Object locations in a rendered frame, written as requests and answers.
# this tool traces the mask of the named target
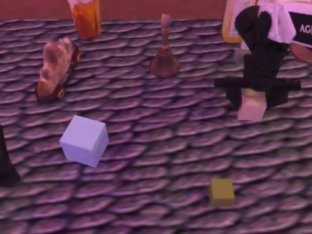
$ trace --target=cobblestone pavement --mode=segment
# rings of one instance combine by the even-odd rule
[[[177,77],[148,61],[157,22],[111,22],[92,43],[70,21],[0,22],[0,123],[23,176],[0,190],[1,234],[311,234],[311,68],[286,59],[279,74],[304,89],[262,123],[235,119],[213,79],[240,76],[219,21],[175,21]],[[33,94],[45,42],[69,36],[83,62],[63,102]],[[58,140],[73,115],[105,121],[110,146],[96,169],[64,159]],[[208,205],[209,180],[226,176],[237,199]]]

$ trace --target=cup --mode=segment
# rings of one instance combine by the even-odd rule
[[[83,40],[93,40],[101,34],[99,0],[68,0],[76,30]]]

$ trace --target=bell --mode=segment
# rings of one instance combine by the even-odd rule
[[[0,187],[14,187],[19,182],[20,175],[10,160],[0,125]]]
[[[171,18],[169,14],[164,13],[160,19],[161,25],[161,45],[158,48],[156,56],[151,60],[149,68],[151,73],[159,78],[167,78],[176,75],[179,72],[179,61],[174,57],[169,45],[169,28]]]

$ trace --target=yellow cube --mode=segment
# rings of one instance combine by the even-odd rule
[[[232,206],[235,195],[231,179],[212,179],[209,186],[210,204],[218,207]]]

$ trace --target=cube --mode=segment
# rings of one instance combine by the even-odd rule
[[[210,204],[217,207],[229,207],[233,204],[235,195],[231,179],[215,178],[209,186]]]
[[[264,92],[242,89],[242,103],[237,112],[238,120],[260,121],[267,109]]]
[[[108,144],[106,125],[74,116],[59,143],[68,160],[97,167]]]

